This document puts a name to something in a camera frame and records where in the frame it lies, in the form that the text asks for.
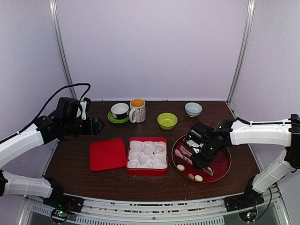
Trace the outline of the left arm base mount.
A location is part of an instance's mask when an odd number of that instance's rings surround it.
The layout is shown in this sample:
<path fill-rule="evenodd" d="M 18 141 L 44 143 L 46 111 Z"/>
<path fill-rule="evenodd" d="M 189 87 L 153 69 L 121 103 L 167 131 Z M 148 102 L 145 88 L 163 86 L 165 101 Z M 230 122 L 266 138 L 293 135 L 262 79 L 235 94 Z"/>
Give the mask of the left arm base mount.
<path fill-rule="evenodd" d="M 50 219 L 59 225 L 74 218 L 76 213 L 80 213 L 84 203 L 83 198 L 70 195 L 63 195 L 62 199 L 59 200 L 55 200 L 53 197 L 42 199 L 43 204 L 53 208 Z"/>

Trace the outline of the pink tongs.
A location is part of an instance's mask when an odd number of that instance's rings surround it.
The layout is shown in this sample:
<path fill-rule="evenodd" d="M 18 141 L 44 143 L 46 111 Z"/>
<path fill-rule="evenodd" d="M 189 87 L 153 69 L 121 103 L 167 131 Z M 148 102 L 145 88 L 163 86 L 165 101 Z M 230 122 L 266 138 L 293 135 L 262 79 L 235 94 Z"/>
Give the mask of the pink tongs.
<path fill-rule="evenodd" d="M 206 167 L 203 167 L 203 168 L 198 167 L 196 165 L 196 163 L 193 162 L 192 159 L 191 159 L 193 153 L 188 151 L 183 145 L 181 145 L 179 149 L 175 149 L 174 153 L 178 158 L 180 158 L 183 161 L 187 162 L 188 164 L 192 165 L 195 169 L 201 169 L 205 173 L 207 173 L 208 175 L 214 176 L 215 171 L 212 168 L 210 168 L 209 166 L 206 166 Z"/>

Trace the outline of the light brown chocolate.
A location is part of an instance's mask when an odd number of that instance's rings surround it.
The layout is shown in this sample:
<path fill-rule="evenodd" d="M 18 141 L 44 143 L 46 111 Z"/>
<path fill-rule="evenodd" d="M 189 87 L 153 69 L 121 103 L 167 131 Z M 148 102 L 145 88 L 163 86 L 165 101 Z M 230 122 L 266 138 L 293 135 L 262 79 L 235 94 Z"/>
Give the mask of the light brown chocolate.
<path fill-rule="evenodd" d="M 156 146 L 156 150 L 158 152 L 163 152 L 164 151 L 164 148 L 162 146 Z"/>

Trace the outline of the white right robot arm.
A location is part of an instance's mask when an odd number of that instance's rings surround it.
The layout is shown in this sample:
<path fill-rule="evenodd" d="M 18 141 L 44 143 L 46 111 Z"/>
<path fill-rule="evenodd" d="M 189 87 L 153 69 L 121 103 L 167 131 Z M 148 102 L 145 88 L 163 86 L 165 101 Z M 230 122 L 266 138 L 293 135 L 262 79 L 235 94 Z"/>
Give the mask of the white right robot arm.
<path fill-rule="evenodd" d="M 244 144 L 283 147 L 281 154 L 264 171 L 251 178 L 240 197 L 240 203 L 250 207 L 271 185 L 300 167 L 300 117 L 276 121 L 246 121 L 239 117 L 222 120 L 215 128 L 196 122 L 187 139 L 199 145 L 199 152 L 191 156 L 193 166 L 204 168 L 227 147 Z"/>

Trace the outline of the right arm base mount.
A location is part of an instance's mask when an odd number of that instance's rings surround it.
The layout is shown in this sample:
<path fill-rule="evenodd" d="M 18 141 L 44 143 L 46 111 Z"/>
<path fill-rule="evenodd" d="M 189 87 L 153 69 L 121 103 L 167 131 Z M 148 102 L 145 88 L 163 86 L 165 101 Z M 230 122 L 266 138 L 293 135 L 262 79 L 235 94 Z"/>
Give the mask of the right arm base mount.
<path fill-rule="evenodd" d="M 262 196 L 246 194 L 234 195 L 224 199 L 227 212 L 237 211 L 239 218 L 246 223 L 254 222 L 258 217 L 257 205 L 264 203 Z"/>

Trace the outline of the red tin lid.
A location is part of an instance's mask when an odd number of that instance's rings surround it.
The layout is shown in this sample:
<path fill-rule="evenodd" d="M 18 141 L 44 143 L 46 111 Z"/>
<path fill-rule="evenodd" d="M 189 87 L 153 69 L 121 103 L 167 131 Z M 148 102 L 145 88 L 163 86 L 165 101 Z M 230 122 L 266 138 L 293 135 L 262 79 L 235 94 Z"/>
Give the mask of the red tin lid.
<path fill-rule="evenodd" d="M 127 163 L 124 140 L 114 138 L 91 143 L 89 158 L 92 171 L 124 167 Z"/>

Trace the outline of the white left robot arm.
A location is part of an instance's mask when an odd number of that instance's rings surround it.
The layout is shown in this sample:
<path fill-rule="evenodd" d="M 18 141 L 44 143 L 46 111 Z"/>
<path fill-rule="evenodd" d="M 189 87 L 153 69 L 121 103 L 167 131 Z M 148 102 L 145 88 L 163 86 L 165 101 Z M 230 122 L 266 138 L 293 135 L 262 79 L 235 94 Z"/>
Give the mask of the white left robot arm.
<path fill-rule="evenodd" d="M 44 178 L 54 143 L 68 136 L 98 135 L 104 123 L 89 117 L 91 100 L 61 97 L 49 115 L 38 115 L 29 125 L 0 142 L 0 194 L 37 196 L 55 208 L 70 200 L 54 178 Z"/>

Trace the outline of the red tin box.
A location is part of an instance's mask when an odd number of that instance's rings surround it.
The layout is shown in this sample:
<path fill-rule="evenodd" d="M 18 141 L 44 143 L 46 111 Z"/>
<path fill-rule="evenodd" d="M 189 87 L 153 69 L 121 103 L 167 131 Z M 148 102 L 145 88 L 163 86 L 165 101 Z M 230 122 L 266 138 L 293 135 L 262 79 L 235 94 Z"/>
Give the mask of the red tin box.
<path fill-rule="evenodd" d="M 126 169 L 131 176 L 166 176 L 167 140 L 163 137 L 132 137 Z"/>

